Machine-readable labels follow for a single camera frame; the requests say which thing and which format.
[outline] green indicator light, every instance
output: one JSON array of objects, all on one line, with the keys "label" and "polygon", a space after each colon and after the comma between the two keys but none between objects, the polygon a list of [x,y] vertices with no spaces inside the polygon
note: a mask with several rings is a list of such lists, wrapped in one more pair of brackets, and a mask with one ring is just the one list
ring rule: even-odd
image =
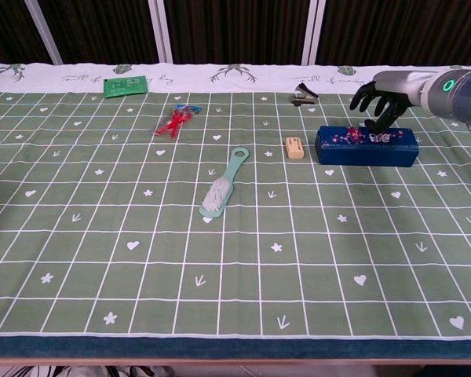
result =
[{"label": "green indicator light", "polygon": [[455,80],[448,80],[445,85],[443,85],[444,92],[450,92],[455,85]]}]

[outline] beige eraser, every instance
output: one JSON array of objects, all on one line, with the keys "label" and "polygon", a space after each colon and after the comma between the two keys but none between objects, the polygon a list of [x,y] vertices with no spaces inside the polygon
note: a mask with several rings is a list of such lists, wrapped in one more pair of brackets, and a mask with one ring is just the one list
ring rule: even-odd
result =
[{"label": "beige eraser", "polygon": [[301,146],[301,141],[298,137],[286,138],[286,150],[288,151],[288,157],[291,159],[304,158],[304,149]]}]

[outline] blue box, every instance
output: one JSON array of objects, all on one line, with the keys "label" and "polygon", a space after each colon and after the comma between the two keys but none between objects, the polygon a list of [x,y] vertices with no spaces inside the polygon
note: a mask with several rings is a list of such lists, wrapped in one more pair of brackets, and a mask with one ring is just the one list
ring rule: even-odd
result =
[{"label": "blue box", "polygon": [[321,126],[315,146],[323,165],[411,167],[418,156],[417,141],[408,128],[377,135],[366,127]]}]

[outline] curtain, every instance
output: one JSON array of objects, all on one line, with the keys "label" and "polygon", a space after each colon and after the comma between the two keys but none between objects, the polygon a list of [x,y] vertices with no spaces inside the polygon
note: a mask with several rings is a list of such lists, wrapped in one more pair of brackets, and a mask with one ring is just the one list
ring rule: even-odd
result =
[{"label": "curtain", "polygon": [[165,0],[176,64],[300,64],[309,0]]},{"label": "curtain", "polygon": [[471,65],[471,0],[327,0],[316,64]]},{"label": "curtain", "polygon": [[22,0],[0,0],[0,63],[52,63]]},{"label": "curtain", "polygon": [[65,64],[159,62],[147,0],[39,0]]}]

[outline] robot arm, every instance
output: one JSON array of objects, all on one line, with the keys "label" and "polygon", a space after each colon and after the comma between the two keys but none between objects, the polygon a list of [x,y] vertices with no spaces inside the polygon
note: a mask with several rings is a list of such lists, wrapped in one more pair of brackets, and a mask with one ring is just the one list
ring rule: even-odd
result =
[{"label": "robot arm", "polygon": [[374,116],[382,115],[377,121],[365,120],[365,126],[376,134],[390,128],[411,106],[423,107],[430,115],[464,122],[471,131],[471,70],[383,71],[358,89],[350,109],[361,103],[360,111],[364,112],[376,97],[380,98]]}]

